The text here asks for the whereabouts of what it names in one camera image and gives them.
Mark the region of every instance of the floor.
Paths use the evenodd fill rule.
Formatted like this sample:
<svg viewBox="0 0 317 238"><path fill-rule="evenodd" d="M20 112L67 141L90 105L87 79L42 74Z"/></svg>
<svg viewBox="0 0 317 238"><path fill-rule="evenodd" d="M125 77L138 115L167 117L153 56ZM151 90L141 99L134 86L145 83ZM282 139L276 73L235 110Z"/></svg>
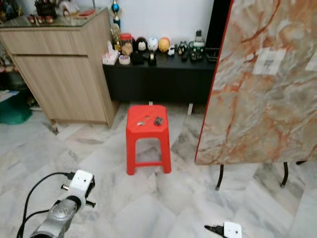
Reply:
<svg viewBox="0 0 317 238"><path fill-rule="evenodd" d="M243 238L316 237L317 162L290 164L284 189L282 164L226 165L220 191L219 166L196 166L194 155L204 116L195 107L166 105L172 172L159 167L126 173L125 125L131 105L121 104L111 129L105 125L59 124L58 134L43 113L21 125L0 124L0 238L14 237L31 187L45 175L81 168L95 175L96 187L66 238L204 238L206 224L240 223ZM159 143L139 140L138 161L158 160ZM47 209L64 193L56 176L32 195L30 212ZM25 237L45 214L26 225Z"/></svg>

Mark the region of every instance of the white wall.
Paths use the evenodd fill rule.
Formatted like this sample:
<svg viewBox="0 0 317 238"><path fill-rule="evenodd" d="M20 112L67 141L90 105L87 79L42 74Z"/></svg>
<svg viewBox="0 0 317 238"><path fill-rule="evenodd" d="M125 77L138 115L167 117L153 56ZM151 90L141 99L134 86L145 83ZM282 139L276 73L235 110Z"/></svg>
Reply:
<svg viewBox="0 0 317 238"><path fill-rule="evenodd" d="M28 12L34 0L20 0ZM79 6L93 6L92 0L76 0ZM96 6L111 6L112 0L95 0ZM213 0L117 0L122 8L121 30L139 36L168 37L172 43L193 40L202 29L206 38Z"/></svg>

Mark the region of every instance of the red plastic stool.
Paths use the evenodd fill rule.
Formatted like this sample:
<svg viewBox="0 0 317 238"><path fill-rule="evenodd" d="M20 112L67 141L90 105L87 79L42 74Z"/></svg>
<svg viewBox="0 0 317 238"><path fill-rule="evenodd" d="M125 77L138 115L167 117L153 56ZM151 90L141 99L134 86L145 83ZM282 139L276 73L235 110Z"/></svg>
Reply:
<svg viewBox="0 0 317 238"><path fill-rule="evenodd" d="M155 125L156 117L163 119L161 125ZM162 161L158 162L136 162L135 147L138 139L157 138L160 140ZM160 105L153 106L133 106L128 112L126 128L127 140L127 173L134 175L136 167L163 166L164 173L171 172L169 134L166 107Z"/></svg>

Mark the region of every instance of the black low cabinet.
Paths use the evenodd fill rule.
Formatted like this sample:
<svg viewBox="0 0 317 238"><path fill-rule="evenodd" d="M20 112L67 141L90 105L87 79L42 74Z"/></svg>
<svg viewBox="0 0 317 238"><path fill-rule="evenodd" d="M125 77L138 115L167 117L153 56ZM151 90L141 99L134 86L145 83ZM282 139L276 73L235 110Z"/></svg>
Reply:
<svg viewBox="0 0 317 238"><path fill-rule="evenodd" d="M157 65L104 65L112 100L205 104L215 63L157 54Z"/></svg>

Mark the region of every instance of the red edge trim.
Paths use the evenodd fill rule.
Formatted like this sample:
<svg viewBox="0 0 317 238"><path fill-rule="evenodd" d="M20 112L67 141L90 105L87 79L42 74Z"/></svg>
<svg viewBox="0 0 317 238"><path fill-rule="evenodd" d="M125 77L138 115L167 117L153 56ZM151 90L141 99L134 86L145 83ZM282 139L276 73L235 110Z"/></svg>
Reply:
<svg viewBox="0 0 317 238"><path fill-rule="evenodd" d="M233 2L234 2L234 0L231 0L230 6L229 6L229 11L228 11L228 16L227 16L226 25L225 25L225 27L224 27L224 34L223 34L222 41L221 41L221 47L220 47L219 57L218 57L217 64L216 64L216 67L215 67L215 69L214 69L214 73L213 73L213 77L212 77L212 83L211 83L211 87L210 87L210 91L209 91L209 96L208 96L208 101L207 101L207 106L206 106L206 112L205 112L205 116L204 116L204 121L203 121L203 125L202 125L201 131L200 131L199 140L198 140L198 145L197 145L197 148L196 148L195 162L196 162L196 159L197 159L197 153L198 153L198 148L199 148L199 145L200 145L200 141L201 141L201 139L202 139L203 128L204 128L204 125L205 125L205 119L206 119L206 114L207 114L207 110L208 110L208 106L209 106L209 102L210 102L210 97L211 97L212 87L213 87L213 83L214 83L214 78L215 78L215 76L216 76L217 69L218 69L218 65L219 65L219 61L220 61L220 56L221 56L221 53L222 53L222 46L223 46L224 38L225 38L225 36L226 36L226 34L227 34L227 26L228 26L229 19L230 19L230 16L231 16L231 8L232 8L232 5L233 5Z"/></svg>

